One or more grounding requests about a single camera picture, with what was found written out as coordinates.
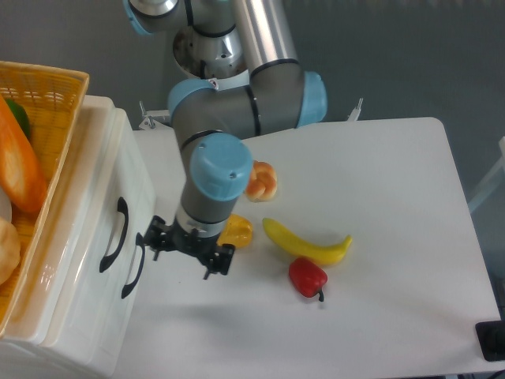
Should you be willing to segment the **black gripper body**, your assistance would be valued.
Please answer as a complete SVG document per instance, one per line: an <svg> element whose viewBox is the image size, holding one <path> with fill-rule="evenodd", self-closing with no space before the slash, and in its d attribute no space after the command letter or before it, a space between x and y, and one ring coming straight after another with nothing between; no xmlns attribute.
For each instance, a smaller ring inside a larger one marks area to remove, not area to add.
<svg viewBox="0 0 505 379"><path fill-rule="evenodd" d="M177 221L174 221L165 233L163 250L167 252L178 251L195 257L202 265L209 265L212 261L220 260L217 240L217 236L199 236L196 229L187 232Z"/></svg>

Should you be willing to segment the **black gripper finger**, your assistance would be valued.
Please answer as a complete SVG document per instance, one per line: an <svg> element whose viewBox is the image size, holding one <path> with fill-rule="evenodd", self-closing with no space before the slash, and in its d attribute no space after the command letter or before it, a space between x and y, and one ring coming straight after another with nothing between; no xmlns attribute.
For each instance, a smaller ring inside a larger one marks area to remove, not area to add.
<svg viewBox="0 0 505 379"><path fill-rule="evenodd" d="M208 253L205 253L201 258L201 263L206 268L204 280L207 280L210 275L214 274L226 276L234 256L235 249L236 246L233 244L215 245Z"/></svg>
<svg viewBox="0 0 505 379"><path fill-rule="evenodd" d="M162 252L170 250L170 225L160 216L153 216L144 234L144 245L154 252L157 261Z"/></svg>

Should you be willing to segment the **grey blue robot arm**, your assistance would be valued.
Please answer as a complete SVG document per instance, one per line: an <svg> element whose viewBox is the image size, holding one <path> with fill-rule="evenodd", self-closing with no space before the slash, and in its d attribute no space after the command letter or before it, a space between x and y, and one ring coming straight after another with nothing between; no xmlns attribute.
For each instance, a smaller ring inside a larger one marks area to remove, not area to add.
<svg viewBox="0 0 505 379"><path fill-rule="evenodd" d="M321 77L304 71L280 1L126 1L134 29L151 35L189 27L209 39L238 38L247 84L224 89L203 74L172 88L170 127L186 181L172 224L154 216L136 237L142 249L178 251L207 274L227 274L234 246L218 244L253 158L244 141L321 121L327 93Z"/></svg>

